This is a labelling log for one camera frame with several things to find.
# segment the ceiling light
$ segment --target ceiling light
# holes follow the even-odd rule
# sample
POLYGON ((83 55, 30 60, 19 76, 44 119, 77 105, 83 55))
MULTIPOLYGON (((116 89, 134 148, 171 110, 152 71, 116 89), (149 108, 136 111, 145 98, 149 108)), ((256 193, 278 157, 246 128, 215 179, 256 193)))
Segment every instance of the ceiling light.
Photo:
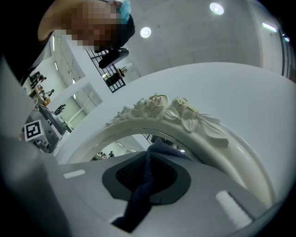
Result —
POLYGON ((54 35, 52 36, 52 48, 55 51, 55 36, 54 35))
POLYGON ((223 7, 215 2, 210 4, 210 9, 213 13, 218 14, 218 15, 222 15, 224 13, 223 7))
POLYGON ((271 26, 271 25, 268 25, 268 24, 266 24, 266 23, 262 23, 262 25, 263 25, 265 28, 267 28, 267 29, 269 29, 269 30, 271 30, 271 31, 277 32, 277 29, 276 29, 275 27, 271 26))
POLYGON ((141 29, 140 35, 143 38, 148 38, 151 35, 151 29, 149 27, 144 27, 141 29))

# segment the white ornate mirror frame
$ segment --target white ornate mirror frame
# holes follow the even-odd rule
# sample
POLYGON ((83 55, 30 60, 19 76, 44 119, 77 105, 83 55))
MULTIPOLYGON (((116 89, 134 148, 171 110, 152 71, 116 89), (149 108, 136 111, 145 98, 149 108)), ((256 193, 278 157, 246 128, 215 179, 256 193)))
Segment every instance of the white ornate mirror frame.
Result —
POLYGON ((141 99, 134 107, 125 106, 92 138, 76 149, 71 161, 89 161, 108 144, 133 134, 148 133, 168 138, 188 148, 204 164, 229 175, 252 192, 266 207, 275 202, 269 176, 252 148, 226 129, 220 121, 201 114, 185 99, 172 102, 159 94, 141 99))

